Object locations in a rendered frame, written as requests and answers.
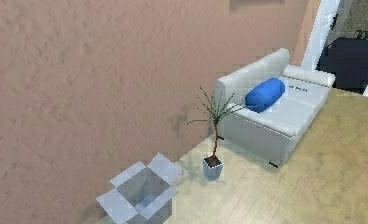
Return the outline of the open grey cardboard box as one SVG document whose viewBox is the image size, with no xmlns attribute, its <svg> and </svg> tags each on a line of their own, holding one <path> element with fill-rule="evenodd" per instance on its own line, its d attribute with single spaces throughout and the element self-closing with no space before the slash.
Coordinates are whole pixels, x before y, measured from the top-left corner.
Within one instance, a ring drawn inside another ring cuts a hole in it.
<svg viewBox="0 0 368 224">
<path fill-rule="evenodd" d="M 113 188 L 96 198 L 115 224 L 164 224 L 172 215 L 172 184 L 182 168 L 157 153 L 148 165 L 139 161 L 110 180 Z"/>
</svg>

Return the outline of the blue cushion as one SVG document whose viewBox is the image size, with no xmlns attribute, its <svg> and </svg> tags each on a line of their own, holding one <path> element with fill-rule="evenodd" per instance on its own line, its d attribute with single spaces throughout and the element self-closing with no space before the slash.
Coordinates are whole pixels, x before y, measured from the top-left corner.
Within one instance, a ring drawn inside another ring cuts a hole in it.
<svg viewBox="0 0 368 224">
<path fill-rule="evenodd" d="M 278 78 L 257 85 L 245 96 L 245 106 L 256 113 L 271 107 L 285 92 L 285 84 Z"/>
</svg>

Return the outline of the house plant in grey pot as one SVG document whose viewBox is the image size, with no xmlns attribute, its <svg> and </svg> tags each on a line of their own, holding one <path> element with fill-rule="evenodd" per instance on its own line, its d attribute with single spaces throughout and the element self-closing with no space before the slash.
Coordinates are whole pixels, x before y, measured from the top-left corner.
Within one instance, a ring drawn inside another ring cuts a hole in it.
<svg viewBox="0 0 368 224">
<path fill-rule="evenodd" d="M 221 101 L 216 101 L 215 96 L 209 96 L 203 88 L 200 88 L 200 90 L 203 93 L 206 102 L 204 102 L 200 96 L 197 96 L 202 104 L 202 108 L 198 108 L 198 110 L 206 114 L 209 119 L 193 119 L 188 121 L 187 124 L 208 121 L 212 125 L 215 137 L 214 146 L 212 154 L 203 159 L 203 173 L 208 181 L 214 181 L 220 177 L 224 167 L 223 162 L 216 155 L 219 142 L 219 123 L 228 115 L 240 111 L 240 108 L 237 105 L 233 105 L 231 107 L 228 106 L 231 99 L 234 97 L 234 94 L 232 94 L 225 103 L 222 103 Z"/>
</svg>

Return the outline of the white room door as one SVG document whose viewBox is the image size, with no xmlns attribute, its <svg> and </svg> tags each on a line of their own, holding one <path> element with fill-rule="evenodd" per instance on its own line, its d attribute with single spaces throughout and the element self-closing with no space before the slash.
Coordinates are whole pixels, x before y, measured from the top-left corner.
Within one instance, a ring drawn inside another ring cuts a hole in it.
<svg viewBox="0 0 368 224">
<path fill-rule="evenodd" d="M 339 4 L 340 0 L 320 1 L 308 45 L 301 63 L 302 68 L 310 71 L 316 69 Z"/>
</svg>

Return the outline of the white sofa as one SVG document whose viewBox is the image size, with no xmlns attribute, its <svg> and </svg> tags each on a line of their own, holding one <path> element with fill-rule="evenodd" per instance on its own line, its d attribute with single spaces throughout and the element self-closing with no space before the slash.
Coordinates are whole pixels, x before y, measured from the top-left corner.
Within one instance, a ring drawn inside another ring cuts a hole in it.
<svg viewBox="0 0 368 224">
<path fill-rule="evenodd" d="M 283 95 L 261 113 L 248 109 L 246 94 L 271 78 L 285 84 Z M 331 73 L 291 65 L 289 51 L 280 48 L 216 80 L 216 100 L 225 103 L 234 94 L 228 106 L 240 108 L 219 123 L 219 135 L 268 162 L 282 165 L 322 109 L 334 81 Z M 291 89 L 289 85 L 308 92 Z"/>
</svg>

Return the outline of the black cabinet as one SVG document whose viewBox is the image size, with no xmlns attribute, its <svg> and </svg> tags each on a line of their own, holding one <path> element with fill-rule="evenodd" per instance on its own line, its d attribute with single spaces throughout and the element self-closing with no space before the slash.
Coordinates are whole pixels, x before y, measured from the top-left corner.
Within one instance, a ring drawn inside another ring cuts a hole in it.
<svg viewBox="0 0 368 224">
<path fill-rule="evenodd" d="M 335 75 L 334 88 L 363 94 L 368 85 L 368 40 L 337 38 L 323 49 L 316 69 Z"/>
</svg>

